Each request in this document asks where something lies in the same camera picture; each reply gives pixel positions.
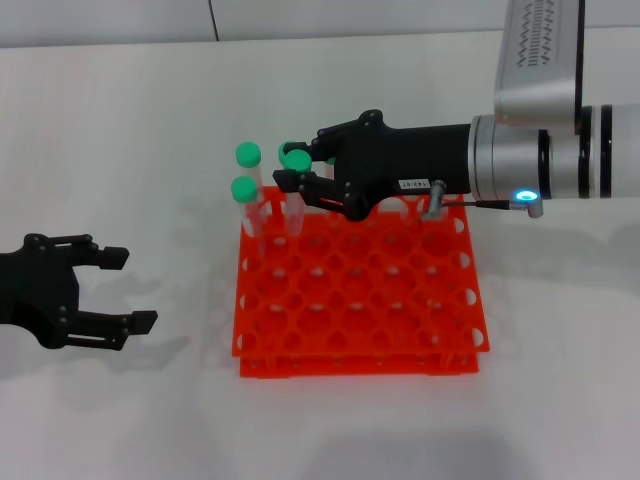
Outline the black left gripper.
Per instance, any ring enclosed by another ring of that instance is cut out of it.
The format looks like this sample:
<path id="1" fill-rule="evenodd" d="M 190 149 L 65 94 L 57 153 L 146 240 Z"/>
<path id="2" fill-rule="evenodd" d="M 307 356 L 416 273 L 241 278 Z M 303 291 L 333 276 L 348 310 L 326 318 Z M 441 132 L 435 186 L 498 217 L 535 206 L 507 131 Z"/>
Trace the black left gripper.
<path id="1" fill-rule="evenodd" d="M 101 248 L 89 234 L 26 235 L 20 249 L 1 255 L 1 323 L 28 331 L 47 349 L 74 346 L 120 351 L 130 336 L 147 335 L 158 313 L 79 311 L 70 324 L 79 297 L 73 267 L 122 270 L 128 258 L 127 248 Z"/>

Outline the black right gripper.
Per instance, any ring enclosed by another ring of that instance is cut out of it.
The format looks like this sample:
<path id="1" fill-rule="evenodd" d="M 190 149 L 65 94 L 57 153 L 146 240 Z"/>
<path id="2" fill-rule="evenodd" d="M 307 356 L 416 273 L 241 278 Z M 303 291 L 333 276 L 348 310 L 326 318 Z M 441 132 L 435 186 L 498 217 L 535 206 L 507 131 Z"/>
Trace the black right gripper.
<path id="1" fill-rule="evenodd" d="M 381 201 L 427 194 L 435 181 L 443 182 L 447 193 L 468 194 L 470 131 L 468 123 L 392 128 L 381 111 L 367 111 L 320 129 L 306 149 L 314 162 L 335 159 L 334 180 L 291 169 L 274 171 L 273 179 L 307 206 L 361 221 Z"/>

